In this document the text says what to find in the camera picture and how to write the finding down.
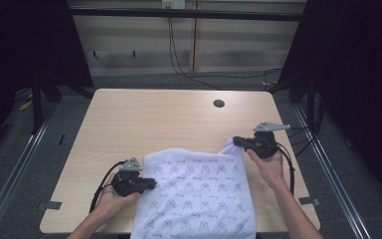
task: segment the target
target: black curtain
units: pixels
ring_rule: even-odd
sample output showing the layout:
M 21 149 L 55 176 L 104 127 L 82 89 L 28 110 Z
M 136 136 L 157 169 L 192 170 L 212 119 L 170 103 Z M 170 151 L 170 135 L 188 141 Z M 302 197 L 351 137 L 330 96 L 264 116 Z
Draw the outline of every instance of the black curtain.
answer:
M 33 10 L 48 7 L 68 8 L 68 2 L 0 0 L 0 125 L 13 107 L 14 94 L 30 88 L 38 73 L 93 86 L 73 17 Z
M 327 109 L 382 182 L 382 1 L 348 1 L 340 18 L 344 3 L 307 1 L 306 14 L 326 18 L 298 25 L 279 83 L 293 77 L 290 96 L 299 101 L 313 79 Z

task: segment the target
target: fingers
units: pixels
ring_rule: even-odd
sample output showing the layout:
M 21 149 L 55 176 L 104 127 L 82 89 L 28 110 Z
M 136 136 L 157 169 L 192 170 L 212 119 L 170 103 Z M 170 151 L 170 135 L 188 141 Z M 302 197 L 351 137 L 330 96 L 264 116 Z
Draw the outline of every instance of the fingers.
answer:
M 252 161 L 260 160 L 259 156 L 252 149 L 247 149 L 246 152 Z
M 139 195 L 140 194 L 138 192 L 133 192 L 126 197 L 128 198 L 129 201 L 135 201 L 138 199 Z

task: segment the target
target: black metal rail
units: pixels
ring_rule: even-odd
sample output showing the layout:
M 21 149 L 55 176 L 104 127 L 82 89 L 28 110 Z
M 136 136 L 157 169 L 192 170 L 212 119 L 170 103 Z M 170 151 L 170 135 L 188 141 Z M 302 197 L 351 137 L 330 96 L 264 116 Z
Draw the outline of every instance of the black metal rail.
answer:
M 164 17 L 164 18 L 201 18 L 201 19 L 231 19 L 231 20 L 262 20 L 299 22 L 301 20 L 322 18 L 296 13 L 265 13 L 265 12 L 230 12 L 180 9 L 145 9 L 145 8 L 30 8 L 28 12 L 39 14 L 71 14 L 77 16 L 116 16 L 116 17 Z

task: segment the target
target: wooden table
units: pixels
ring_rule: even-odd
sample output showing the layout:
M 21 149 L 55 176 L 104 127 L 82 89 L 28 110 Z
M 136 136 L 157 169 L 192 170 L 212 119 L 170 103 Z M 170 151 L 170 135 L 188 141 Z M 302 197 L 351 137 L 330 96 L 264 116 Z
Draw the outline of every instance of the wooden table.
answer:
M 222 100 L 222 108 L 214 101 Z M 44 233 L 70 233 L 88 215 L 94 193 L 105 173 L 120 160 L 171 147 L 219 152 L 233 136 L 253 137 L 261 121 L 281 123 L 272 95 L 262 92 L 180 90 L 98 90 L 80 128 L 48 209 L 40 225 Z M 307 197 L 286 132 L 275 132 L 289 150 L 295 171 L 295 198 Z M 259 232 L 287 231 L 275 195 L 244 153 Z M 285 178 L 288 168 L 285 162 Z M 98 230 L 129 233 L 136 205 L 130 205 Z M 302 205 L 319 228 L 312 204 Z

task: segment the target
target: patterned towel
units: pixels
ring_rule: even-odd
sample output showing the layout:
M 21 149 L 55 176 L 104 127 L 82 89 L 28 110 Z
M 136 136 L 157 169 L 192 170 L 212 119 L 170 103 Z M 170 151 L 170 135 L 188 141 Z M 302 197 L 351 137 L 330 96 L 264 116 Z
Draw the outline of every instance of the patterned towel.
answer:
M 132 239 L 251 238 L 256 221 L 242 149 L 219 153 L 171 148 L 144 158 L 154 190 L 138 199 Z

